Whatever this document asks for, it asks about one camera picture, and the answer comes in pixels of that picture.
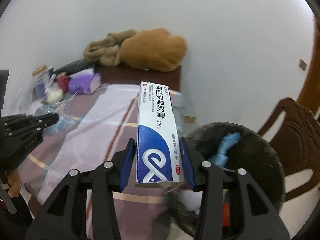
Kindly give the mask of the person's left hand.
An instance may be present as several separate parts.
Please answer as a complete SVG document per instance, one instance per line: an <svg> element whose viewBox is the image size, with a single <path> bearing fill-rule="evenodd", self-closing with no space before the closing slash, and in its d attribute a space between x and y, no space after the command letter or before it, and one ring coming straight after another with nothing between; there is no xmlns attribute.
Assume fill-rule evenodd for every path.
<svg viewBox="0 0 320 240"><path fill-rule="evenodd" d="M18 197L21 190L20 175L18 170L7 173L8 183L10 185L8 195L10 198Z"/></svg>

